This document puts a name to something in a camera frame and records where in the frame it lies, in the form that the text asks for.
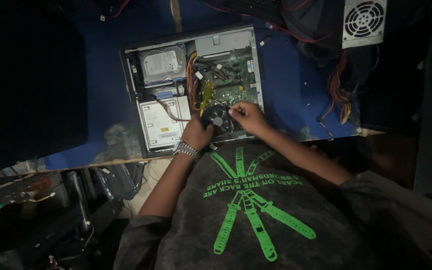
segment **metal watch band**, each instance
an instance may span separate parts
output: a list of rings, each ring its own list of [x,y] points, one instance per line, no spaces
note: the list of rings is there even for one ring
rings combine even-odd
[[[181,141],[179,143],[179,147],[177,148],[176,153],[188,154],[189,156],[192,156],[192,158],[194,159],[194,161],[197,161],[199,159],[199,152],[198,152],[198,150],[196,150],[193,147],[187,145],[184,141]]]

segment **blue desk surface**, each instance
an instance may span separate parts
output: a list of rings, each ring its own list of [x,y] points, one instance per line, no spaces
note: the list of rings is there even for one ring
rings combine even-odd
[[[120,46],[176,33],[169,0],[132,0],[121,15],[106,21],[100,20],[91,1],[86,2],[78,8],[73,23],[86,45],[88,142],[45,157],[45,166],[49,170],[93,163],[96,155],[107,148],[106,130],[116,123],[134,122],[136,107],[126,92],[118,53]],[[179,0],[179,8],[183,31],[246,19],[211,9],[199,0]],[[264,21],[251,19],[256,28],[264,28]],[[327,110],[330,102],[326,81],[332,67],[317,68],[315,62],[297,52],[287,34],[256,31],[258,43],[266,36],[271,36],[270,41],[258,46],[258,50],[264,66],[261,79],[268,121],[298,140],[330,138],[316,119]],[[351,124],[339,123],[337,108],[326,117],[325,125],[336,138],[355,134]],[[138,150],[133,150],[136,153],[132,158],[141,157]]]

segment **label sticker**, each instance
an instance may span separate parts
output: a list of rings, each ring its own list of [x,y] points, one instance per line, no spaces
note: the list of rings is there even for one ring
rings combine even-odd
[[[251,68],[251,60],[248,60],[247,65],[248,65],[248,72],[249,73],[253,72]]]
[[[199,71],[196,72],[196,77],[198,77],[200,80],[203,79],[203,75]]]
[[[178,68],[175,51],[167,51],[145,57],[144,69],[147,76],[171,72]]]
[[[160,139],[171,138],[171,137],[176,137],[177,135],[178,135],[177,132],[166,133],[166,134],[159,134],[159,138]]]

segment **wristwatch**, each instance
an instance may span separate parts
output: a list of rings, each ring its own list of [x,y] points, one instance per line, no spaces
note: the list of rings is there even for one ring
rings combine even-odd
[[[179,141],[174,145],[173,155],[176,155],[177,153],[188,154],[189,156],[192,156],[195,162],[199,159],[199,151],[187,145],[184,141]]]

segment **metal fan grille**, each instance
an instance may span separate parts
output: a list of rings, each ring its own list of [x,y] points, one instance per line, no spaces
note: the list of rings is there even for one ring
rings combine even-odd
[[[346,0],[343,49],[383,41],[387,0]]]

